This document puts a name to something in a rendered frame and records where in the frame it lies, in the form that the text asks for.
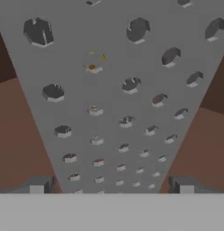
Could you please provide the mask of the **grey metal cheese grater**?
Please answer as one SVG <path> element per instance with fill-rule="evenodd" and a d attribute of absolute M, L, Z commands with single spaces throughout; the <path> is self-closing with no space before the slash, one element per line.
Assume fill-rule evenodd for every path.
<path fill-rule="evenodd" d="M 65 193 L 156 192 L 224 55 L 224 0 L 0 0 Z"/>

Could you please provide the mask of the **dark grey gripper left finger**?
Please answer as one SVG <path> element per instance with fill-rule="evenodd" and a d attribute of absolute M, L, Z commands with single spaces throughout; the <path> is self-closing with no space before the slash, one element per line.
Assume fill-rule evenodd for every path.
<path fill-rule="evenodd" d="M 53 176 L 35 176 L 28 181 L 8 189 L 0 189 L 0 193 L 29 193 L 44 194 L 52 193 L 55 183 Z"/>

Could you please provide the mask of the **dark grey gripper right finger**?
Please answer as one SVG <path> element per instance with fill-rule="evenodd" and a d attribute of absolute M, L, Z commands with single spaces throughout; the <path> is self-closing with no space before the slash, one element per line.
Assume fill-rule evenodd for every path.
<path fill-rule="evenodd" d="M 190 176 L 171 176 L 168 182 L 170 193 L 222 193 L 222 190 L 203 185 Z"/>

